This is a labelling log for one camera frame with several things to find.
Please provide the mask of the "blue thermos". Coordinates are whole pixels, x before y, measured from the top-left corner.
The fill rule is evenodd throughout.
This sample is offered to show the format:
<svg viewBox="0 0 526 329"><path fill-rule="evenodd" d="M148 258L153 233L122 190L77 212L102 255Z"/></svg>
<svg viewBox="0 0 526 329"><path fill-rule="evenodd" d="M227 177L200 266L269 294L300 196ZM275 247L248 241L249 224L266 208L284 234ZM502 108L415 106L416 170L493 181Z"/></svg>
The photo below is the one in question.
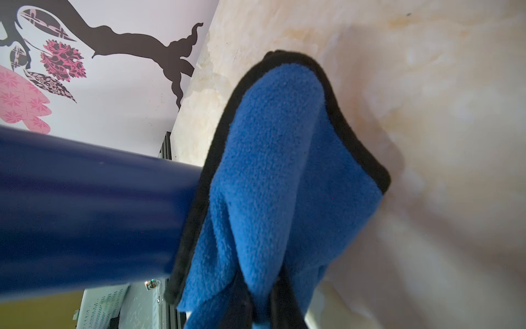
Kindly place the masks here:
<svg viewBox="0 0 526 329"><path fill-rule="evenodd" d="M166 278L201 169L1 129L1 300Z"/></svg>

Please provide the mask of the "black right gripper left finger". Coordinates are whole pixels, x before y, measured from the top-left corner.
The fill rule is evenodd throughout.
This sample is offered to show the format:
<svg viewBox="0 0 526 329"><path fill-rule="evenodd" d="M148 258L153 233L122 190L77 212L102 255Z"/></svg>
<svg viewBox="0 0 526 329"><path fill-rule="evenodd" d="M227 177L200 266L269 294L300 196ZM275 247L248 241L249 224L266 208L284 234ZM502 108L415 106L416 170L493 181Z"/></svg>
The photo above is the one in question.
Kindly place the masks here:
<svg viewBox="0 0 526 329"><path fill-rule="evenodd" d="M219 322L220 329L251 329L253 302L243 275L236 275L225 314Z"/></svg>

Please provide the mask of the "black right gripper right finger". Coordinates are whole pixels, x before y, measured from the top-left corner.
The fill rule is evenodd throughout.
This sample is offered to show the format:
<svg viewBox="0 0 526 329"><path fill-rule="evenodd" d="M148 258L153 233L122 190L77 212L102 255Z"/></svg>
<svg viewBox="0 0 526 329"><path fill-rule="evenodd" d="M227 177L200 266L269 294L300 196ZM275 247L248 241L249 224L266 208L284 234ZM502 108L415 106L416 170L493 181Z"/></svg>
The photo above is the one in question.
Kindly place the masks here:
<svg viewBox="0 0 526 329"><path fill-rule="evenodd" d="M308 329L286 271L280 271L269 298L272 329Z"/></svg>

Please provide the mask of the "blue microfiber cloth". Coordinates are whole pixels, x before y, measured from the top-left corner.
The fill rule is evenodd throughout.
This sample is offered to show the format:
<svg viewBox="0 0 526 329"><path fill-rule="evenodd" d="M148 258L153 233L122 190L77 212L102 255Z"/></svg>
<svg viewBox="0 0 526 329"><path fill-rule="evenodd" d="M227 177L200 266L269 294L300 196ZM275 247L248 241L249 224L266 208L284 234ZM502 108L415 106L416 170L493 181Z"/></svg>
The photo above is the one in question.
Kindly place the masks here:
<svg viewBox="0 0 526 329"><path fill-rule="evenodd" d="M188 314L187 328L218 328L243 275L252 328L271 328L271 290L286 271L305 320L330 263L390 183L345 121L321 66L302 53L267 53L223 111L165 300Z"/></svg>

